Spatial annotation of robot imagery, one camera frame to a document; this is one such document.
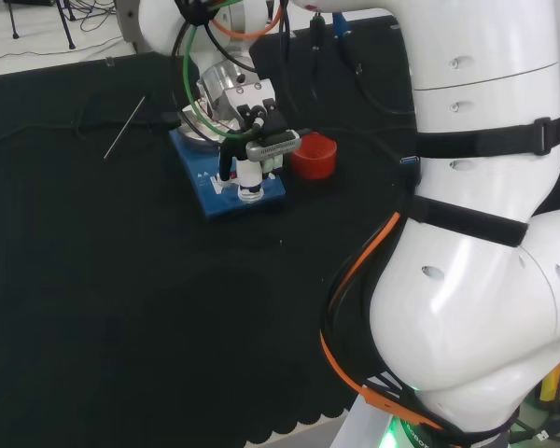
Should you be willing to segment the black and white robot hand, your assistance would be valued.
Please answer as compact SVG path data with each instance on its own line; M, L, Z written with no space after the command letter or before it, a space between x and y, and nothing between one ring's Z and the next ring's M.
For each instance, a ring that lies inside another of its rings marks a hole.
M272 82L257 79L224 89L216 113L231 126L221 137L218 184L235 185L244 203L264 199L265 178L301 144L299 133L288 127L280 111Z

